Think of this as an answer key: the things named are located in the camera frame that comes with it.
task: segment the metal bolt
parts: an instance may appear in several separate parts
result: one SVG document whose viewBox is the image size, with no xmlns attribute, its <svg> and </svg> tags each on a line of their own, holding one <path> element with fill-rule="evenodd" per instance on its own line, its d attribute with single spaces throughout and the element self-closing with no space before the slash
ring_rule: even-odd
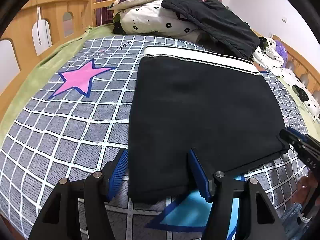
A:
<svg viewBox="0 0 320 240">
<path fill-rule="evenodd" d="M 62 179 L 59 180 L 60 184 L 66 184 L 67 182 L 68 182 L 67 178 L 62 178 Z"/>
<path fill-rule="evenodd" d="M 95 178 L 100 178 L 100 177 L 102 176 L 102 172 L 101 172 L 101 171 L 96 171 L 96 172 L 93 174 L 93 176 L 94 176 Z"/>
<path fill-rule="evenodd" d="M 249 181 L 254 185 L 258 183 L 258 180 L 256 178 L 250 178 Z"/>
<path fill-rule="evenodd" d="M 223 178 L 223 177 L 224 177 L 224 172 L 222 172 L 222 171 L 216 171 L 216 176 L 217 176 L 218 178 Z"/>
</svg>

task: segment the gray checkered bedspread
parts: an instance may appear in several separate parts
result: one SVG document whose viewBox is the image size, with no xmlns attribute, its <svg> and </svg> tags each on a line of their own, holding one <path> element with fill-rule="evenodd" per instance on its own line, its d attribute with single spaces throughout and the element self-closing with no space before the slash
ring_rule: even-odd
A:
<svg viewBox="0 0 320 240">
<path fill-rule="evenodd" d="M 48 100 L 63 83 L 56 73 L 15 120 L 0 152 L 0 208 L 24 237 L 28 237 L 41 207 L 60 178 L 68 177 L 71 181 L 86 178 L 112 160 L 118 148 L 127 147 L 137 69 L 148 45 L 204 50 L 189 42 L 151 36 L 127 35 L 87 41 L 58 72 L 78 69 L 92 57 L 96 67 L 115 67 L 93 78 L 90 98 L 71 89 Z M 308 133 L 284 86 L 271 73 L 262 74 L 279 102 L 285 124 Z M 260 181 L 281 216 L 290 205 L 296 182 L 306 173 L 305 165 L 290 150 L 281 158 L 248 171 L 245 178 L 255 177 Z M 145 228 L 172 199 L 168 197 L 152 206 L 133 204 L 127 197 L 128 180 L 126 174 L 119 194 L 106 204 L 116 239 L 190 240 L 201 237 L 201 233 Z M 79 213 L 82 237 L 88 239 L 82 200 L 79 200 Z"/>
</svg>

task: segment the person's hand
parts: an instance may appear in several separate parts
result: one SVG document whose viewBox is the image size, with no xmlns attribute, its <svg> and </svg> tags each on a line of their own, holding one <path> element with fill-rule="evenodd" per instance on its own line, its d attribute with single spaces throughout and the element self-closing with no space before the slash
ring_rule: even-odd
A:
<svg viewBox="0 0 320 240">
<path fill-rule="evenodd" d="M 318 181 L 311 171 L 308 176 L 303 176 L 297 184 L 297 192 L 292 197 L 292 203 L 303 204 L 309 194 L 310 188 L 316 188 Z M 316 206 L 320 206 L 320 197 L 316 199 Z"/>
</svg>

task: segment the star print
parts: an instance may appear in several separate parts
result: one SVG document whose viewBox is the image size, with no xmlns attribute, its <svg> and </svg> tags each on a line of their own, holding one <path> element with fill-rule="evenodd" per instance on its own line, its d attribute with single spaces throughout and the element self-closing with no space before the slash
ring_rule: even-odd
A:
<svg viewBox="0 0 320 240">
<path fill-rule="evenodd" d="M 80 94 L 89 97 L 91 92 L 92 78 L 111 69 L 115 68 L 96 68 L 94 66 L 94 60 L 92 59 L 79 69 L 59 73 L 64 83 L 49 97 L 49 99 L 71 88 L 74 88 Z"/>
</svg>

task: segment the purple plush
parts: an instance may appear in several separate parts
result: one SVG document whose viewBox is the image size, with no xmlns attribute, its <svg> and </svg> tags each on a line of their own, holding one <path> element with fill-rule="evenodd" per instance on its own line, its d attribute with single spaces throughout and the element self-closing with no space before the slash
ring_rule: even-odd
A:
<svg viewBox="0 0 320 240">
<path fill-rule="evenodd" d="M 288 60 L 288 53 L 287 50 L 285 49 L 285 47 L 283 46 L 283 44 L 280 41 L 275 40 L 276 42 L 276 52 L 279 53 L 279 55 L 281 56 L 281 58 L 283 58 L 283 67 L 285 67 L 285 65 L 287 64 L 287 60 Z"/>
</svg>

